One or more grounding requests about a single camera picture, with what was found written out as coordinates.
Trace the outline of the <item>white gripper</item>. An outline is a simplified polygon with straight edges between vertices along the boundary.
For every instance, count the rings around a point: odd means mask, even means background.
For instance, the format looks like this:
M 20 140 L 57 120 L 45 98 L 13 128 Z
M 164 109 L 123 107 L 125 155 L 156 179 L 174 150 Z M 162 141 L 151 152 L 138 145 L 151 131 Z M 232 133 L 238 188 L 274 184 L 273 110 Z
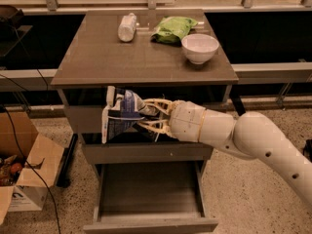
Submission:
M 191 101 L 176 102 L 164 98 L 148 98 L 143 101 L 146 105 L 170 115 L 170 121 L 141 120 L 137 124 L 147 131 L 174 137 L 179 141 L 198 142 L 206 108 Z

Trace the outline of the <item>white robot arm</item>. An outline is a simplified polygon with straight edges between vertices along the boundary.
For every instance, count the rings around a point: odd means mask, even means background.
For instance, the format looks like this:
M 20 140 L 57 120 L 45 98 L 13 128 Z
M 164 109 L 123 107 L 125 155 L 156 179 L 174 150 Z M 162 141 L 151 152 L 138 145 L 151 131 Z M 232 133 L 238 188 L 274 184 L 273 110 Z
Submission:
M 144 114 L 160 114 L 138 124 L 180 141 L 199 142 L 241 159 L 258 159 L 274 170 L 308 206 L 312 206 L 312 163 L 266 116 L 233 116 L 191 101 L 148 98 Z

